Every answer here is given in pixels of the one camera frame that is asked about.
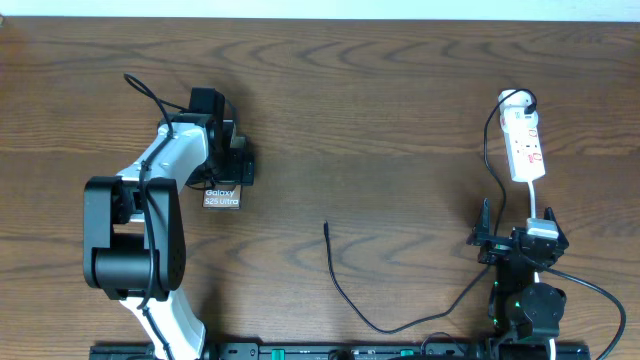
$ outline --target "black cable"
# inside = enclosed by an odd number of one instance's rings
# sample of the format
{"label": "black cable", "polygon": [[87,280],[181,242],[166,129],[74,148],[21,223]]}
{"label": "black cable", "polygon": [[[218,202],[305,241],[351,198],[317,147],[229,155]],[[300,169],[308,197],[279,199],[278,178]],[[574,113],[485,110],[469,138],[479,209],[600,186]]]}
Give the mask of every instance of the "black cable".
{"label": "black cable", "polygon": [[216,183],[215,183],[215,180],[214,180],[213,178],[211,178],[211,180],[209,180],[209,183],[210,183],[211,185],[207,186],[207,180],[205,180],[205,181],[204,181],[204,185],[203,185],[201,188],[197,188],[197,187],[193,186],[194,184],[199,184],[199,183],[186,184],[186,186],[187,186],[189,189],[197,190],[197,191],[213,190],[213,189],[215,189],[215,188],[216,188]]}
{"label": "black cable", "polygon": [[439,313],[439,314],[435,314],[435,315],[430,315],[430,316],[427,316],[427,317],[412,321],[412,322],[410,322],[410,323],[408,323],[406,325],[400,326],[399,328],[396,328],[396,329],[393,329],[393,330],[384,330],[384,329],[380,329],[379,327],[373,325],[364,315],[362,315],[360,310],[358,310],[358,308],[353,304],[353,302],[351,302],[351,300],[349,299],[347,294],[345,294],[344,291],[342,291],[342,288],[338,284],[338,280],[336,280],[336,274],[333,271],[333,261],[331,260],[331,240],[329,238],[329,223],[326,222],[326,221],[324,223],[324,239],[325,239],[325,241],[327,243],[327,261],[329,263],[329,275],[331,276],[331,280],[333,281],[333,285],[336,287],[336,290],[338,290],[338,293],[340,293],[340,295],[342,295],[342,298],[347,302],[347,304],[349,304],[349,306],[351,306],[353,311],[355,311],[356,314],[358,314],[360,319],[362,321],[364,321],[364,323],[367,324],[371,329],[373,329],[373,330],[375,330],[375,331],[377,331],[377,332],[379,332],[381,334],[399,333],[400,331],[406,330],[406,329],[408,329],[408,328],[410,328],[412,326],[421,324],[423,322],[439,319],[441,317],[445,317],[445,316],[449,315],[453,311],[453,309],[455,309],[456,306],[458,306],[458,303],[462,300],[462,298],[464,298],[464,296],[467,295],[469,290],[471,290],[471,288],[473,288],[473,286],[478,281],[480,281],[480,279],[482,279],[482,277],[485,276],[487,274],[487,272],[489,272],[489,266],[484,268],[484,270],[482,270],[471,281],[471,283],[469,283],[469,285],[467,285],[467,287],[464,290],[462,290],[460,295],[458,295],[458,298],[453,302],[453,304],[451,305],[451,307],[447,311]]}
{"label": "black cable", "polygon": [[160,340],[160,343],[162,343],[162,350],[164,350],[164,353],[167,355],[167,360],[173,360],[173,354],[171,353],[169,342],[164,338],[164,336],[162,336],[162,333],[158,329],[158,325],[156,325],[156,322],[153,320],[153,316],[151,316],[151,312],[149,312],[148,307],[142,309],[142,315],[147,318],[149,327],[151,327],[151,331],[153,331],[158,340]]}
{"label": "black cable", "polygon": [[422,342],[422,345],[420,345],[420,355],[426,355],[426,346],[429,343],[429,341],[431,340],[431,338],[433,338],[434,336],[438,336],[438,335],[445,335],[447,336],[449,339],[451,339],[451,341],[453,341],[453,343],[458,347],[458,349],[460,350],[460,352],[462,353],[463,356],[467,356],[466,351],[464,351],[462,349],[462,347],[458,344],[458,342],[456,341],[456,339],[453,338],[453,336],[447,334],[444,331],[438,331],[438,332],[434,332],[432,334],[429,334],[429,336],[427,336],[426,339],[424,339],[424,341]]}
{"label": "black cable", "polygon": [[148,192],[147,192],[147,185],[145,182],[145,176],[149,171],[150,164],[153,163],[153,159],[155,159],[155,157],[162,150],[162,148],[164,148],[164,146],[169,141],[171,141],[171,139],[173,139],[173,125],[171,124],[171,119],[169,118],[169,114],[167,114],[167,111],[162,105],[162,102],[160,102],[160,99],[158,99],[158,97],[153,93],[153,91],[151,91],[151,89],[149,89],[142,81],[138,80],[135,76],[131,74],[124,74],[124,79],[134,89],[138,90],[139,92],[143,93],[144,95],[146,95],[147,97],[155,101],[156,105],[158,105],[158,107],[160,108],[160,111],[162,112],[162,116],[164,117],[164,121],[167,124],[167,128],[168,128],[168,132],[164,140],[162,140],[160,145],[158,145],[155,149],[153,149],[151,154],[149,154],[149,156],[145,160],[143,160],[142,163],[140,164],[140,176],[138,178],[138,189],[140,191],[140,203],[142,205],[142,211],[145,217],[145,228],[147,230],[147,239],[149,240],[149,258],[150,258],[149,283],[147,285],[147,289],[144,292],[144,297],[142,298],[142,302],[140,302],[140,305],[138,305],[138,310],[141,310],[147,306],[147,303],[151,298],[151,294],[153,292],[153,283],[156,277],[156,245],[155,245],[156,243],[155,243],[155,237],[153,234],[153,224],[151,220],[151,211],[149,210],[149,201],[147,199]]}
{"label": "black cable", "polygon": [[627,313],[624,311],[624,306],[622,306],[622,303],[620,302],[620,300],[618,300],[615,296],[611,295],[611,293],[609,293],[607,290],[592,284],[586,280],[582,280],[578,277],[575,277],[573,275],[569,275],[567,273],[564,273],[562,271],[558,271],[555,269],[551,269],[548,266],[544,265],[544,264],[540,264],[532,259],[530,259],[529,257],[527,257],[523,252],[522,252],[522,245],[518,244],[517,246],[518,251],[520,252],[520,255],[522,256],[522,258],[524,259],[524,261],[526,263],[528,263],[529,265],[533,266],[534,268],[538,269],[539,271],[546,271],[548,273],[551,273],[555,276],[559,276],[561,278],[567,279],[567,280],[571,280],[575,283],[578,283],[582,286],[585,286],[601,295],[603,295],[604,297],[606,297],[607,299],[609,299],[612,303],[614,303],[617,307],[618,307],[618,311],[620,312],[620,324],[618,325],[618,331],[616,332],[616,335],[613,337],[613,340],[611,340],[611,342],[609,343],[609,345],[607,346],[606,349],[604,349],[604,351],[602,352],[602,354],[600,354],[600,356],[598,356],[597,360],[602,360],[604,358],[606,358],[607,356],[609,356],[609,354],[611,353],[611,351],[613,351],[613,348],[616,347],[616,345],[618,344],[618,342],[620,341],[620,338],[622,337],[622,334],[624,333],[624,328],[627,324]]}
{"label": "black cable", "polygon": [[500,205],[500,211],[498,212],[498,217],[496,218],[496,224],[493,229],[493,236],[498,235],[498,227],[500,226],[500,220],[502,220],[502,214],[504,213],[504,209],[507,206],[507,191],[504,189],[504,185],[502,185],[502,181],[500,181],[498,174],[496,174],[495,171],[493,171],[493,168],[491,168],[491,165],[489,164],[489,154],[487,151],[488,150],[487,149],[488,148],[487,133],[489,130],[489,122],[493,118],[493,114],[496,113],[496,111],[500,108],[500,105],[502,105],[502,103],[505,102],[505,100],[507,100],[508,98],[512,97],[513,95],[521,91],[527,92],[533,98],[533,103],[526,107],[525,114],[533,113],[536,110],[536,106],[538,105],[538,99],[536,98],[535,94],[531,92],[531,90],[529,89],[516,89],[511,94],[505,96],[504,98],[502,98],[502,100],[498,102],[498,104],[491,111],[491,114],[489,114],[489,118],[487,118],[487,122],[484,124],[484,164],[487,167],[487,170],[489,170],[489,173],[491,173],[491,176],[493,176],[493,178],[496,179],[496,182],[498,183],[498,185],[500,186],[500,190],[502,191],[502,205]]}
{"label": "black cable", "polygon": [[157,98],[157,97],[156,97],[156,98],[154,98],[154,97],[150,96],[150,95],[149,95],[149,93],[148,93],[149,89],[148,89],[146,86],[144,86],[144,84],[142,84],[142,83],[140,82],[140,80],[136,79],[133,75],[131,75],[131,74],[125,74],[125,78],[124,78],[124,79],[127,81],[127,83],[128,83],[129,85],[131,85],[131,87],[132,87],[132,88],[136,89],[136,90],[137,90],[138,92],[140,92],[142,95],[144,95],[144,96],[146,96],[146,97],[149,97],[149,98],[151,98],[151,99],[153,99],[153,100],[156,100],[156,99],[157,99],[161,104],[167,105],[167,106],[172,107],[172,108],[174,108],[174,109],[178,109],[178,110],[180,110],[180,111],[182,111],[182,112],[189,112],[189,109],[187,109],[187,108],[185,108],[185,107],[182,107],[182,106],[180,106],[180,105],[176,105],[176,104],[174,104],[174,103],[170,103],[170,102],[168,102],[168,101],[162,100],[162,99]]}

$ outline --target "power strip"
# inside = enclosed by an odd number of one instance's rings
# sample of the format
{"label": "power strip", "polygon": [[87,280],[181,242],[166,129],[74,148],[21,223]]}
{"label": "power strip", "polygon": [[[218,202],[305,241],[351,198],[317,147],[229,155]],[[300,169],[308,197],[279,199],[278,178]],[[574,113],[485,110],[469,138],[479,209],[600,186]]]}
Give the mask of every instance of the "power strip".
{"label": "power strip", "polygon": [[[498,100],[502,101],[514,91],[503,91]],[[538,112],[525,114],[525,108],[532,101],[531,95],[519,91],[500,104],[500,126],[507,144],[511,179],[515,182],[531,182],[545,174],[538,137]]]}

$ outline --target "wooden table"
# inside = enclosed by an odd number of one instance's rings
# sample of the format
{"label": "wooden table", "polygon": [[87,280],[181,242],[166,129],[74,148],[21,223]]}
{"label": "wooden table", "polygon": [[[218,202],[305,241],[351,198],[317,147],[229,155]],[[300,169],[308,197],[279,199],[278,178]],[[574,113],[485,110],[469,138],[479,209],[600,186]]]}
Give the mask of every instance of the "wooden table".
{"label": "wooden table", "polygon": [[[146,342],[142,327],[82,276],[82,197],[154,138],[160,113],[136,74],[187,104],[215,86],[238,108],[257,157],[240,212],[208,212],[186,189],[183,286],[214,338],[418,342],[491,331],[493,274],[447,318],[395,336],[367,328],[328,275],[390,328],[449,307],[482,269],[465,245],[484,197],[482,128],[499,91],[539,98],[552,206],[571,246],[556,268],[606,287],[627,330],[612,358],[640,357],[640,26],[512,22],[9,18],[0,29],[0,358],[86,359],[97,342]],[[526,185],[506,181],[502,233],[523,225]],[[564,289],[561,339],[594,355],[618,312]]]}

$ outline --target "white cable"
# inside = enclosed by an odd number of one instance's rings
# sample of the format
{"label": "white cable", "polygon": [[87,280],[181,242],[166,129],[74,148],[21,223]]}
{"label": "white cable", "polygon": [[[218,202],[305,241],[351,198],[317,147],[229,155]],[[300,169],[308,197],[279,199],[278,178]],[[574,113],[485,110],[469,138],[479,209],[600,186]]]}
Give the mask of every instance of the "white cable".
{"label": "white cable", "polygon": [[549,339],[549,360],[556,360],[556,341]]}
{"label": "white cable", "polygon": [[[537,271],[533,272],[533,281],[540,282],[540,274]],[[554,339],[549,339],[549,360],[556,360],[556,341]]]}
{"label": "white cable", "polygon": [[533,180],[527,181],[529,184],[529,204],[531,205],[531,218],[536,218],[536,191],[533,188]]}

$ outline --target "white robotic arm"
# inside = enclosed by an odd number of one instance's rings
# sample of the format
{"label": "white robotic arm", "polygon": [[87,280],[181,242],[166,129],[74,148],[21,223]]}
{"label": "white robotic arm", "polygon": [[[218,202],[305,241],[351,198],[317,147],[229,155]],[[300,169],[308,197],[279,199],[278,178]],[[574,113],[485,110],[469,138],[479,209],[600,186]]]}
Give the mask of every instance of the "white robotic arm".
{"label": "white robotic arm", "polygon": [[[206,129],[192,123],[174,123],[173,139],[160,149],[147,176],[174,179],[178,192],[182,190],[196,167],[209,156]],[[168,135],[167,125],[158,128],[151,146],[131,166],[118,173],[123,181],[138,182],[142,161],[149,157]],[[133,214],[130,221],[144,222],[144,214]],[[142,296],[129,296],[120,303],[138,318],[154,344],[158,359],[199,359],[204,348],[205,327],[196,318],[182,288],[170,291],[167,300],[150,299],[147,310],[138,309]]]}
{"label": "white robotic arm", "polygon": [[[222,120],[224,107],[222,94],[194,88],[189,109],[170,116],[163,109],[156,139],[131,166],[85,187],[85,279],[138,318],[158,359],[199,359],[204,350],[204,324],[180,287],[186,247],[179,192],[207,181],[253,184],[253,156],[235,135],[235,120]],[[128,222],[147,223],[144,236],[113,231]]]}

